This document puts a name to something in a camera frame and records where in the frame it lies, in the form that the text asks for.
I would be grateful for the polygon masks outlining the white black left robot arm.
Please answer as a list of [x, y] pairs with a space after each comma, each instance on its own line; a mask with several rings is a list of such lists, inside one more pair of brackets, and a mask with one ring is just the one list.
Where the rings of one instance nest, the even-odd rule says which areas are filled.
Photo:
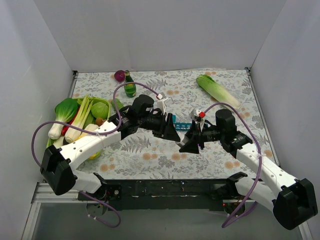
[[136, 133], [139, 128], [151, 131], [156, 138], [174, 142], [181, 140], [173, 123], [173, 115], [166, 112], [171, 101], [172, 98], [154, 101], [141, 94], [132, 105], [120, 109], [92, 134], [60, 148], [49, 146], [42, 159], [42, 176], [58, 196], [69, 190], [96, 193], [104, 179], [97, 173], [77, 170], [93, 154]]

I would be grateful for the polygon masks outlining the white pill bottle blue label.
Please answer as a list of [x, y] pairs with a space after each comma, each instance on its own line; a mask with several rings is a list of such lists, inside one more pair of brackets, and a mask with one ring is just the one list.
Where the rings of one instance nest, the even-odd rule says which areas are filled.
[[176, 141], [175, 142], [180, 148], [182, 148], [184, 145], [185, 145], [185, 142], [184, 141]]

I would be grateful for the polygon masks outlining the teal weekly pill organizer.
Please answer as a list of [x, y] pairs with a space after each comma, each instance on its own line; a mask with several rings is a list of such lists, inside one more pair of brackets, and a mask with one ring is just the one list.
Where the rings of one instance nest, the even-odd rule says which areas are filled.
[[192, 126], [191, 123], [186, 123], [186, 122], [178, 122], [177, 117], [175, 115], [172, 116], [172, 121], [175, 129], [180, 132], [186, 132], [190, 129]]

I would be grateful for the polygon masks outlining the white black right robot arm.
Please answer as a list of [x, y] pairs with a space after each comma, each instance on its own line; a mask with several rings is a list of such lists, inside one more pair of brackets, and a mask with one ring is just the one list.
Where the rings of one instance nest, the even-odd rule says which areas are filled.
[[181, 142], [181, 153], [198, 154], [206, 142], [219, 141], [222, 148], [255, 172], [256, 178], [238, 172], [226, 180], [231, 196], [242, 195], [270, 210], [287, 230], [292, 230], [318, 214], [313, 184], [282, 170], [244, 133], [239, 131], [232, 112], [220, 109], [215, 113], [215, 125], [205, 126], [205, 113], [194, 109], [192, 124]]

